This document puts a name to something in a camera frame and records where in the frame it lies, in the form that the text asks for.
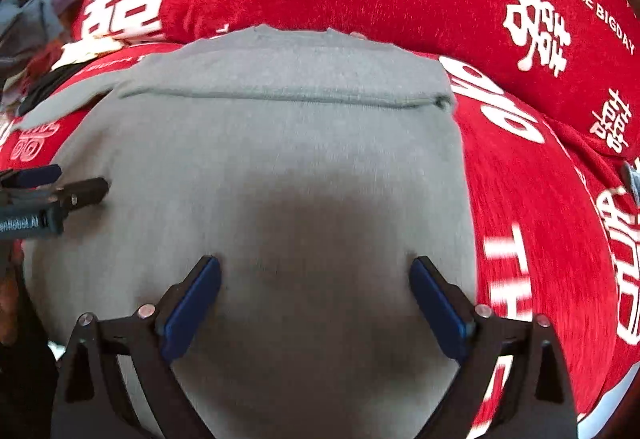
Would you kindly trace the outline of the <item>grey knit sweater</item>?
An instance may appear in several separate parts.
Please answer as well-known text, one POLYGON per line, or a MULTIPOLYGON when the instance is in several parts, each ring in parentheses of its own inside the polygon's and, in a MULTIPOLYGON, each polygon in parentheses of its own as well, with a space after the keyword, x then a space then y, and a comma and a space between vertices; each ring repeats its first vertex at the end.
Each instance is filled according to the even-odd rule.
POLYGON ((465 294, 475 249, 442 64, 267 26, 86 78, 35 111, 93 108, 55 155, 103 203, 26 245, 55 341, 130 315, 204 255, 224 279, 177 377, 221 438, 411 438, 456 373, 408 285, 430 257, 465 294))

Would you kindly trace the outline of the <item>pile of mixed clothes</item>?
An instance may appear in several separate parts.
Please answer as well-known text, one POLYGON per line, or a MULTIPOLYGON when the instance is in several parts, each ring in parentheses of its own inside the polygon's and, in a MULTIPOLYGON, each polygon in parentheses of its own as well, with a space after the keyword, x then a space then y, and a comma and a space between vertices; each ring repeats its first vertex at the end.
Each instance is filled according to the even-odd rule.
POLYGON ((1 0, 1 89, 55 40, 70 36, 69 16, 82 0, 1 0))

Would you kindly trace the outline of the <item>black folded garment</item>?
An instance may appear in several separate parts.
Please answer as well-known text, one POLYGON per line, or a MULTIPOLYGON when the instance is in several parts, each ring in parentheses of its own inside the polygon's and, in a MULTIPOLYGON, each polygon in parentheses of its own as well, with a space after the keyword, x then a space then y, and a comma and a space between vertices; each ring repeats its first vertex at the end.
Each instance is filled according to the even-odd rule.
POLYGON ((24 101, 16 110, 16 117, 23 117, 31 112, 38 104, 48 99, 62 84, 69 81, 81 70, 92 63, 92 60, 62 65, 40 77, 27 91, 24 101))

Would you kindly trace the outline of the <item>red bed sheet white print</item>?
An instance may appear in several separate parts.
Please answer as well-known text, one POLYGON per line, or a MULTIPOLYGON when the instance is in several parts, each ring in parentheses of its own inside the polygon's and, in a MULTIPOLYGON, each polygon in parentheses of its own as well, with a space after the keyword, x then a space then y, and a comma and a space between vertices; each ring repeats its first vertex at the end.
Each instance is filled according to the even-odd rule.
MULTIPOLYGON (((151 46, 134 64, 118 59, 88 65, 17 129, 55 143, 55 161, 93 102, 82 101, 50 122, 34 116, 42 104, 76 82, 164 53, 151 46)), ((590 192, 587 173, 551 122, 478 69, 446 56, 421 58, 442 64, 454 95, 475 249, 475 292, 465 295, 499 317, 548 317, 567 361, 576 413, 585 415, 614 385, 614 374, 629 367, 614 358, 614 256, 631 243, 620 229, 626 220, 616 205, 620 189, 590 192)))

